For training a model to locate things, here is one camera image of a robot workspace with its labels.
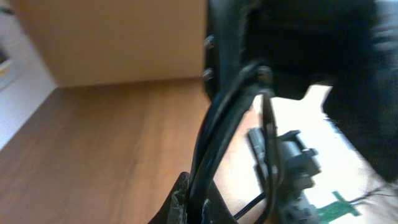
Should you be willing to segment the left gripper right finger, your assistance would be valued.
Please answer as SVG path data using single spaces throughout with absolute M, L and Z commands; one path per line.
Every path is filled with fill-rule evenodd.
M 216 184 L 210 184 L 201 213 L 202 224 L 237 224 Z

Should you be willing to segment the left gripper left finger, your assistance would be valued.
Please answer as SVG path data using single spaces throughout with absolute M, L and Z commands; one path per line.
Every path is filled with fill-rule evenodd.
M 190 174 L 181 172 L 160 210 L 149 224 L 186 224 Z

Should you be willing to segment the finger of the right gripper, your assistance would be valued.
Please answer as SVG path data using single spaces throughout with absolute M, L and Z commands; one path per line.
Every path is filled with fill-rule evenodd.
M 209 99 L 236 78 L 241 69 L 246 17 L 246 0 L 207 0 L 204 39 L 205 92 Z

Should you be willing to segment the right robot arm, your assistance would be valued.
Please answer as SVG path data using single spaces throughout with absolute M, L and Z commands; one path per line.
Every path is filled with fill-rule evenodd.
M 253 83 L 300 100 L 331 86 L 323 111 L 387 182 L 397 180 L 397 2 L 208 1 L 205 83 L 214 127 Z

